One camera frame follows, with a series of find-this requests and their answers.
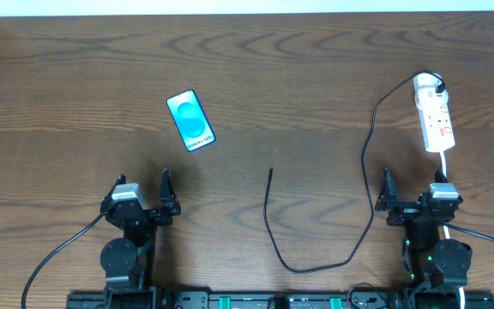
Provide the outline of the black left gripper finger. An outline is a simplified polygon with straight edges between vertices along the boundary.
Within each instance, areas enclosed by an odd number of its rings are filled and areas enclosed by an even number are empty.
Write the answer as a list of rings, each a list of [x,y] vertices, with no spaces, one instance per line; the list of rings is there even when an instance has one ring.
[[[120,174],[117,177],[117,180],[115,181],[114,185],[110,189],[108,193],[108,198],[111,200],[119,200],[122,198],[122,193],[118,191],[115,193],[115,190],[120,186],[120,185],[125,185],[126,184],[126,177],[123,174]]]
[[[163,170],[162,180],[160,184],[159,200],[164,205],[171,215],[181,214],[181,204],[172,187],[171,175],[167,169]]]

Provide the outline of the blue screen Galaxy smartphone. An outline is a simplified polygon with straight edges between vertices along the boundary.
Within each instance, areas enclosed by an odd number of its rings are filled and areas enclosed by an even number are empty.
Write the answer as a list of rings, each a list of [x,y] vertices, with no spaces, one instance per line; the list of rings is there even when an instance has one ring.
[[[195,152],[216,141],[216,135],[193,89],[168,98],[166,104],[188,152]]]

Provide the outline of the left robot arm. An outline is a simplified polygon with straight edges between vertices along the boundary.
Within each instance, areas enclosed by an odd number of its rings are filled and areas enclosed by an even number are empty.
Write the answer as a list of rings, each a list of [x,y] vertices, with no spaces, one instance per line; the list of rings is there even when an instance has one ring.
[[[105,271],[103,308],[163,308],[171,303],[160,288],[149,285],[157,229],[170,226],[181,214],[168,170],[162,174],[159,200],[161,207],[146,209],[140,186],[127,183],[122,174],[102,200],[100,213],[123,231],[100,253]]]

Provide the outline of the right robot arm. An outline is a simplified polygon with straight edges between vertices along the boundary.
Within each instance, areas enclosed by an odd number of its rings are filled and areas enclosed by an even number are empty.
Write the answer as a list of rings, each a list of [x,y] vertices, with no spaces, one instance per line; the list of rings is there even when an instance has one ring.
[[[382,175],[376,210],[388,213],[389,226],[403,227],[403,259],[413,282],[401,291],[398,303],[405,308],[459,308],[460,288],[467,285],[471,266],[471,247],[455,239],[440,236],[442,223],[455,218],[461,195],[441,171],[429,190],[414,202],[398,199],[391,172]]]

